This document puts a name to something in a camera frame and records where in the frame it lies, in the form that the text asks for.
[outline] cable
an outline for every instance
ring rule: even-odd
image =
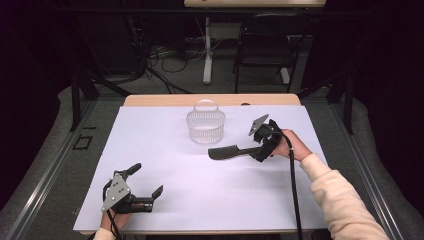
[[[302,223],[300,220],[300,213],[299,213],[299,201],[297,198],[297,188],[296,188],[296,176],[294,171],[294,149],[293,145],[290,141],[290,139],[282,132],[271,132],[271,134],[279,134],[287,142],[287,145],[289,147],[289,157],[290,157],[290,176],[291,176],[291,184],[292,184],[292,193],[293,193],[293,204],[294,204],[294,211],[296,215],[296,225],[297,225],[297,235],[299,240],[303,240],[303,233],[302,233]]]
[[[107,216],[109,217],[110,223],[111,223],[111,225],[114,229],[112,231],[113,236],[115,236],[115,238],[118,239],[118,240],[122,240],[121,234],[119,234],[118,226],[116,226],[116,223],[115,223],[116,214],[115,214],[115,216],[112,216],[109,209],[106,212],[107,212]]]
[[[131,75],[128,78],[125,78],[125,79],[108,80],[108,81],[115,84],[115,85],[120,85],[120,84],[124,84],[124,83],[133,82],[133,81],[141,78],[143,75],[144,75],[144,72],[137,72],[134,75]],[[95,84],[101,84],[101,83],[98,83],[95,79],[92,79],[92,82],[95,83]]]
[[[106,199],[106,192],[107,192],[107,189],[108,188],[110,188],[110,185],[112,184],[112,180],[109,180],[109,182],[108,183],[106,183],[106,185],[103,187],[103,202],[105,201],[105,199]]]
[[[183,88],[178,87],[177,85],[175,85],[174,83],[172,83],[171,81],[169,81],[163,74],[161,74],[160,72],[154,70],[153,68],[147,68],[146,70],[148,72],[150,72],[152,75],[154,75],[157,78],[159,78],[165,84],[165,86],[167,87],[169,93],[172,93],[171,92],[171,89],[169,87],[172,87],[173,88],[174,93],[176,93],[175,92],[175,89],[180,90],[180,91],[182,91],[184,93],[188,93],[188,94],[191,94],[192,93],[192,92],[189,92],[189,91],[187,91],[187,90],[185,90]]]
[[[187,58],[186,58],[185,56],[183,56],[183,58],[184,58],[184,65],[183,65],[183,67],[182,67],[181,69],[178,69],[178,70],[175,70],[175,71],[171,71],[171,70],[167,70],[167,69],[165,69],[164,62],[165,62],[165,59],[166,59],[166,58],[163,58],[163,59],[162,59],[161,67],[162,67],[162,69],[163,69],[165,72],[168,72],[168,73],[177,73],[177,72],[181,72],[181,71],[183,71],[183,70],[187,67],[187,63],[188,63]]]

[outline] white table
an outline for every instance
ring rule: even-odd
[[[189,138],[185,120],[192,105],[204,98],[219,103],[226,114],[223,139],[210,145],[194,143]],[[294,129],[325,161],[309,116],[296,99],[293,94],[128,97],[116,118],[74,230],[83,234],[97,230],[103,186],[113,171],[125,170],[135,163],[143,167],[127,180],[134,195],[150,196],[160,185],[164,190],[153,212],[134,214],[124,234],[295,230],[287,159],[276,156],[260,163],[250,156],[239,156],[228,161],[213,161],[207,149],[233,144],[240,148],[259,146],[247,133],[254,119],[268,113],[280,127]],[[254,105],[255,102],[271,105]],[[252,105],[240,106],[240,103]],[[309,190],[309,179],[297,164],[296,180],[303,228],[325,228],[321,209]]]
[[[186,7],[193,8],[319,8],[324,7],[326,0],[185,0]],[[203,72],[203,83],[211,83],[212,75],[212,51],[211,51],[211,22],[206,17],[205,23],[206,59]],[[281,72],[283,81],[288,83],[290,79],[287,69]]]

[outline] table leg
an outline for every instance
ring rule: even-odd
[[[288,84],[290,82],[290,75],[289,71],[287,71],[287,68],[282,68],[280,70],[281,79],[283,79],[284,84]]]
[[[211,35],[210,35],[210,19],[206,18],[206,59],[205,59],[205,70],[203,73],[203,84],[211,83],[211,74],[212,74],[212,52],[211,52]]]

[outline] chair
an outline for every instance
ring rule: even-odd
[[[236,73],[235,93],[238,93],[240,66],[290,68],[291,84],[296,69],[301,43],[310,31],[311,23],[302,15],[261,13],[247,18],[240,27],[239,45],[234,62],[233,73]],[[294,42],[288,35],[296,36]]]

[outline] human hand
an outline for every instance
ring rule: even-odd
[[[112,209],[110,209],[110,213],[112,214],[112,217],[114,218],[114,222],[116,226],[118,227],[118,231],[121,231],[125,227],[125,225],[127,224],[128,220],[130,219],[132,215],[132,213],[115,214],[115,212]],[[114,232],[114,229],[112,228],[112,223],[106,212],[103,213],[102,215],[102,221],[100,222],[100,227],[110,232]]]
[[[311,155],[312,152],[309,148],[300,140],[293,130],[282,129],[284,135],[286,135],[293,147],[294,159],[301,162],[307,156]],[[284,157],[289,157],[289,146],[286,139],[283,137],[280,141],[280,144],[272,151],[271,155],[281,155]]]

